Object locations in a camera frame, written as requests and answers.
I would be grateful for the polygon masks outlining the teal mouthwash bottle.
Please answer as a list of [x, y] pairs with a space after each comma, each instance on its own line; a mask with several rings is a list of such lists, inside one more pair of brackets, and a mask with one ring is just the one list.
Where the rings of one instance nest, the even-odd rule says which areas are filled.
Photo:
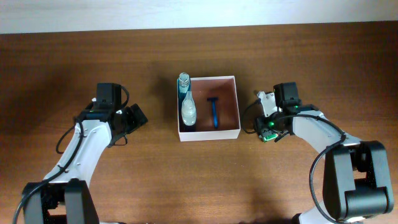
[[180, 103], [185, 99], [188, 91], [190, 91], [190, 76], [183, 72], [178, 77], [178, 100]]

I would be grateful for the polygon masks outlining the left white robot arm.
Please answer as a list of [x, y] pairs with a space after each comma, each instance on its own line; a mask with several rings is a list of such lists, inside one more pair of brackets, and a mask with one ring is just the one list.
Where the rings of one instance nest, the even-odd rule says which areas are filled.
[[117, 146], [148, 119], [137, 104], [128, 106], [121, 95], [127, 89], [116, 83], [99, 83], [96, 97], [75, 117], [73, 134], [53, 169], [40, 182], [22, 191], [13, 222], [20, 213], [25, 223], [99, 223], [89, 186], [106, 148]]

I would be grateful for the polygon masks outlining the blue disposable razor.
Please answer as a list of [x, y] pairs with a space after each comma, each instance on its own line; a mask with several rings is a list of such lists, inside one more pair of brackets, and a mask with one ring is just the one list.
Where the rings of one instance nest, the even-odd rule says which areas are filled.
[[213, 126], [215, 129], [219, 128], [219, 122], [218, 122], [218, 115], [217, 115], [217, 109], [216, 109], [216, 102], [218, 101], [218, 97], [210, 97], [207, 98], [207, 101], [211, 103], [211, 108], [212, 108], [212, 117], [213, 117]]

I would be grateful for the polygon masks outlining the purple foam soap pump bottle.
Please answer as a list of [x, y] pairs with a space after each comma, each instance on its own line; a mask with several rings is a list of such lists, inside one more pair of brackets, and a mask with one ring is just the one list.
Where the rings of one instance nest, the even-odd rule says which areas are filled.
[[186, 132], [194, 132], [196, 129], [197, 109], [191, 91], [187, 91], [181, 108], [182, 121]]

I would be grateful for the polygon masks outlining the pink cardboard box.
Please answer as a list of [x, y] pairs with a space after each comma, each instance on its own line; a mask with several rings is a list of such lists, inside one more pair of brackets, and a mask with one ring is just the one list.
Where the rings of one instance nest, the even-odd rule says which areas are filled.
[[[180, 141], [236, 139], [239, 136], [241, 124], [235, 77], [196, 77], [191, 79], [191, 88], [197, 109], [196, 129], [194, 132], [186, 132], [180, 113], [177, 113]], [[210, 97], [218, 97], [216, 102], [218, 129], [213, 126], [211, 103], [207, 101]]]

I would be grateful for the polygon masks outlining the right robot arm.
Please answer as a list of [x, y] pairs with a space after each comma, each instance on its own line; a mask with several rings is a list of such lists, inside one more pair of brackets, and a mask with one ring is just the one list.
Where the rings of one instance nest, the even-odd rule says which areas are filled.
[[287, 135], [317, 151], [308, 184], [314, 207], [292, 223], [362, 223], [392, 212], [394, 196], [386, 149], [379, 141], [354, 137], [329, 121], [314, 105], [305, 105], [294, 82], [257, 93], [263, 114], [254, 130], [264, 142]]

